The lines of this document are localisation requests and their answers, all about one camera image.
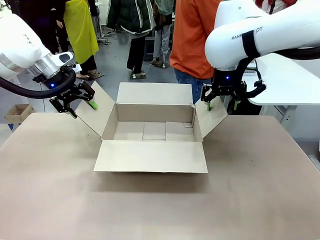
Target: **white table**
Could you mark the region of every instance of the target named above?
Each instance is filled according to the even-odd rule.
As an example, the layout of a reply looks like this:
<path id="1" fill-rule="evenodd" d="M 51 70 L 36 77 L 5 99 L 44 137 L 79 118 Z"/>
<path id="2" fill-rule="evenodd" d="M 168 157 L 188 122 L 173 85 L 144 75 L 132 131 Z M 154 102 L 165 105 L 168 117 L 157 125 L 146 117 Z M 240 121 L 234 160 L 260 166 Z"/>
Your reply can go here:
<path id="1" fill-rule="evenodd" d="M 0 11 L 0 18 L 12 14 L 12 11 L 10 9 L 8 9 L 7 7 L 4 7 L 4 9 L 2 11 Z"/>
<path id="2" fill-rule="evenodd" d="M 259 106 L 275 106 L 283 115 L 280 123 L 284 124 L 300 105 L 320 105 L 320 79 L 291 59 L 278 54 L 269 54 L 257 58 L 258 70 L 266 84 L 266 90 L 249 99 Z M 258 77 L 245 76 L 247 90 L 254 89 Z"/>

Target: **box flap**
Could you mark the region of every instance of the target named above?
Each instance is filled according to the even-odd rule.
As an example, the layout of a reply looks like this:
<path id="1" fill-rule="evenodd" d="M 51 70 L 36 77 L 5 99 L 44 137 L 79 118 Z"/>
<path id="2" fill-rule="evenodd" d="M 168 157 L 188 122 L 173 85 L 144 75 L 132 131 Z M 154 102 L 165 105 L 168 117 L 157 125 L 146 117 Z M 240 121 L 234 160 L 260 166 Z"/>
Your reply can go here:
<path id="1" fill-rule="evenodd" d="M 102 137 L 115 102 L 97 82 L 94 82 L 91 87 L 95 91 L 94 101 L 98 105 L 98 108 L 94 110 L 82 100 L 75 113 L 85 124 Z"/>
<path id="2" fill-rule="evenodd" d="M 95 172 L 208 173 L 201 142 L 103 140 Z"/>
<path id="3" fill-rule="evenodd" d="M 228 116 L 220 97 L 216 97 L 211 101 L 210 111 L 208 111 L 207 105 L 201 100 L 196 102 L 195 109 L 202 138 L 208 135 Z"/>
<path id="4" fill-rule="evenodd" d="M 121 82 L 117 104 L 191 105 L 191 84 Z"/>

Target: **gray floor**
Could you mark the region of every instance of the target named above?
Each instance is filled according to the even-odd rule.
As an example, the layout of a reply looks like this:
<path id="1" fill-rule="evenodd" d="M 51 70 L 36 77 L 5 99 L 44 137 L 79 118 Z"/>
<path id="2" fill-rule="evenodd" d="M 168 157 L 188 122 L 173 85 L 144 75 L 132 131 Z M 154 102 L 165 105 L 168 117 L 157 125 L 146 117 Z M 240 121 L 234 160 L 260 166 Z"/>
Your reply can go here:
<path id="1" fill-rule="evenodd" d="M 129 82 L 129 70 L 126 68 L 128 59 L 130 39 L 125 33 L 119 33 L 109 38 L 111 45 L 100 44 L 100 50 L 95 59 L 98 70 L 105 74 L 97 80 L 100 86 L 114 99 L 117 99 L 119 84 L 121 82 Z M 169 67 L 160 69 L 150 65 L 150 62 L 143 63 L 143 70 L 147 75 L 147 79 L 137 80 L 132 82 L 151 82 L 151 83 L 176 83 L 174 70 Z M 29 73 L 22 73 L 18 76 L 24 88 L 41 90 L 40 85 L 32 81 Z M 0 88 L 0 124 L 5 123 L 5 114 L 15 104 L 24 103 L 26 99 L 15 95 Z M 33 105 L 36 112 L 44 112 L 44 104 L 46 112 L 56 112 L 51 106 L 48 99 L 28 99 L 28 102 Z M 74 102 L 71 106 L 76 108 L 79 101 Z M 318 142 L 297 141 L 300 147 L 307 155 L 318 156 Z"/>

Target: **green jacket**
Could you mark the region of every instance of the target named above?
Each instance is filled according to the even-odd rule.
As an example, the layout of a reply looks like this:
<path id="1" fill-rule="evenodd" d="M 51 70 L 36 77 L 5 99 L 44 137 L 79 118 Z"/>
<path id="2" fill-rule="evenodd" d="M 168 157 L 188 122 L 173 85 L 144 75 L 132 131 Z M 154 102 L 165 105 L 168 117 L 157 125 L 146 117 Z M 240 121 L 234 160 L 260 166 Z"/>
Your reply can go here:
<path id="1" fill-rule="evenodd" d="M 174 0 L 155 0 L 160 14 L 171 15 L 174 10 Z"/>
<path id="2" fill-rule="evenodd" d="M 150 0 L 111 0 L 107 12 L 106 26 L 116 28 L 117 22 L 131 34 L 142 34 L 155 27 Z"/>

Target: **person's leg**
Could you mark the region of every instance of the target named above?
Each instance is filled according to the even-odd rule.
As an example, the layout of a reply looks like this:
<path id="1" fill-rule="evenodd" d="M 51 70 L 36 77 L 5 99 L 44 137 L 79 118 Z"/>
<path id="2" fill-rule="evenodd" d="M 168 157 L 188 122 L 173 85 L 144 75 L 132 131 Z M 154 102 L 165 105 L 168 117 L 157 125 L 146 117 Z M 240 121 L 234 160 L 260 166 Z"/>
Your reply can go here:
<path id="1" fill-rule="evenodd" d="M 176 80 L 178 81 L 178 84 L 191 84 L 192 100 L 193 100 L 193 104 L 195 104 L 199 100 L 197 79 L 177 69 L 174 69 L 174 73 L 175 73 Z"/>
<path id="2" fill-rule="evenodd" d="M 69 51 L 68 40 L 67 40 L 68 35 L 65 27 L 65 22 L 63 22 L 63 28 L 58 27 L 57 24 L 55 25 L 56 25 L 56 35 L 59 39 L 61 50 L 63 53 L 68 52 Z"/>
<path id="3" fill-rule="evenodd" d="M 165 25 L 162 29 L 161 53 L 165 56 L 168 55 L 169 52 L 170 28 L 171 25 Z"/>
<path id="4" fill-rule="evenodd" d="M 176 13 L 176 2 L 177 2 L 177 0 L 174 0 L 174 2 L 173 2 L 173 12 L 174 13 Z"/>
<path id="5" fill-rule="evenodd" d="M 151 64 L 155 64 L 157 61 L 160 60 L 159 58 L 161 54 L 162 32 L 162 29 L 154 32 L 153 60 Z"/>
<path id="6" fill-rule="evenodd" d="M 97 70 L 95 57 L 92 55 L 87 61 L 80 64 L 80 66 L 82 68 L 82 71 L 80 72 L 81 75 L 87 75 L 88 73 L 95 72 Z"/>
<path id="7" fill-rule="evenodd" d="M 43 45 L 49 49 L 52 54 L 55 54 L 57 50 L 55 46 L 55 42 L 57 43 L 56 30 L 50 27 L 50 17 L 39 18 L 29 25 L 41 39 Z"/>
<path id="8" fill-rule="evenodd" d="M 92 81 L 104 76 L 104 74 L 98 72 L 95 57 L 93 55 L 89 57 L 87 61 L 80 64 L 80 66 L 82 71 L 80 74 L 77 74 L 78 78 Z"/>
<path id="9" fill-rule="evenodd" d="M 50 11 L 50 21 L 49 21 L 49 30 L 48 30 L 48 32 L 52 32 L 52 47 L 54 48 L 53 54 L 59 52 L 59 44 L 56 37 L 56 27 L 58 27 L 58 25 L 56 21 L 57 18 L 54 12 L 55 11 Z"/>
<path id="10" fill-rule="evenodd" d="M 143 74 L 142 65 L 144 62 L 146 36 L 136 38 L 136 53 L 134 61 L 134 74 Z"/>
<path id="11" fill-rule="evenodd" d="M 136 54 L 137 54 L 137 39 L 138 38 L 131 39 L 129 57 L 128 57 L 128 61 L 126 63 L 126 67 L 130 70 L 133 70 L 135 67 L 135 58 L 136 58 Z"/>

